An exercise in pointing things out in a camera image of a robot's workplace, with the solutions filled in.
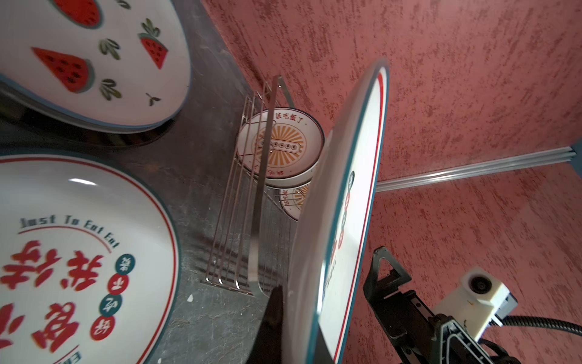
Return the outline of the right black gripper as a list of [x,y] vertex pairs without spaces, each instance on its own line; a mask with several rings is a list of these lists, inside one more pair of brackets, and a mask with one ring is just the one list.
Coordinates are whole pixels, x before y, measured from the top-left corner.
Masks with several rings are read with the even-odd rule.
[[400,291],[412,280],[386,247],[377,248],[363,291],[403,363],[492,363],[492,357],[453,317],[434,315],[415,291]]

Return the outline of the dark checkered rim plate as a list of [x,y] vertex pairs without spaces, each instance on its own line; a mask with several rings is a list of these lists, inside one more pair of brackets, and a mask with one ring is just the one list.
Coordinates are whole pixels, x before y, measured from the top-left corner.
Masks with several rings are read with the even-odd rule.
[[1,116],[24,130],[77,145],[107,149],[145,146],[160,140],[176,124],[175,119],[151,130],[131,133],[90,130],[57,118],[57,112],[1,83]]

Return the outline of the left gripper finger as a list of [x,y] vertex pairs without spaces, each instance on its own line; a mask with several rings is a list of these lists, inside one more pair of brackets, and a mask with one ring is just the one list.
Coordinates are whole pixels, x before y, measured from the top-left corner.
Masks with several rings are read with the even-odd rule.
[[248,364],[282,363],[283,336],[283,287],[277,286],[271,292],[253,348],[247,359]]

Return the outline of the strawberry pattern white plate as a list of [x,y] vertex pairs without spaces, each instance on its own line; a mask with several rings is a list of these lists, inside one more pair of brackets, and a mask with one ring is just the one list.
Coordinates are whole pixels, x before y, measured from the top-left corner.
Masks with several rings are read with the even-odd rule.
[[136,133],[182,109],[189,49],[170,1],[3,1],[1,92],[90,130]]

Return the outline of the floral pattern white plate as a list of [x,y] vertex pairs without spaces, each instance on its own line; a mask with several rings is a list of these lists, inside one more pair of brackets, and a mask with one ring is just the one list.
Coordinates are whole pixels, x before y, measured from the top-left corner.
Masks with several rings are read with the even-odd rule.
[[293,243],[283,314],[282,360],[341,361],[356,300],[390,92],[375,61],[345,101],[325,142]]

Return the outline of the red character text plate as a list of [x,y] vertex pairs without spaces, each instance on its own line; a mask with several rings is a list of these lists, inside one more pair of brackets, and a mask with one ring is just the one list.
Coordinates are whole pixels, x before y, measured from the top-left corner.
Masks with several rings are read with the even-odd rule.
[[158,195],[54,151],[1,154],[1,361],[144,363],[168,324],[180,244]]

